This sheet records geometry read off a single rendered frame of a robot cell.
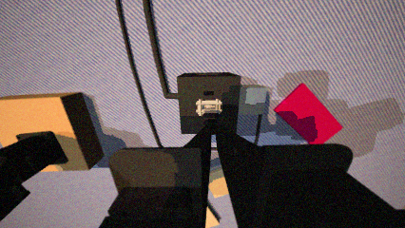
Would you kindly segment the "red rectangular block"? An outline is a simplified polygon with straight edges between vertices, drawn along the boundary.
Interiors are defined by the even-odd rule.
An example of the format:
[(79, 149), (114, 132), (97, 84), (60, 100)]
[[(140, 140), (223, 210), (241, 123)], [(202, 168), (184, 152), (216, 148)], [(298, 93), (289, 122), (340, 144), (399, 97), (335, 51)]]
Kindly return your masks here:
[(296, 87), (274, 110), (309, 144), (325, 143), (342, 129), (305, 83)]

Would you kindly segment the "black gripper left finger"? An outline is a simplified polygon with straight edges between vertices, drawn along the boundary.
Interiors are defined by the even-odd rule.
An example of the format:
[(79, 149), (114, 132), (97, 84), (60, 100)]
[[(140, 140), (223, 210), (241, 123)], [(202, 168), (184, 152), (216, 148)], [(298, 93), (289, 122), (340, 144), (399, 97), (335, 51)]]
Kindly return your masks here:
[(193, 216), (205, 228), (211, 161), (211, 126), (205, 125), (183, 147), (124, 148), (108, 167), (117, 193), (124, 187), (188, 186)]

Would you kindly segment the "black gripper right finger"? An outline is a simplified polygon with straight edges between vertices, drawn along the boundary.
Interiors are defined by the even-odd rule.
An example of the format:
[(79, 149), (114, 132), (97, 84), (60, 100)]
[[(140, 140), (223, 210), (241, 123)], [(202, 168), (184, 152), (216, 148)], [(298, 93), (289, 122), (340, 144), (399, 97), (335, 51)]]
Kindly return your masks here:
[(216, 143), (238, 228), (260, 228), (272, 175), (277, 170), (339, 169), (352, 149), (340, 143), (258, 146), (216, 125)]

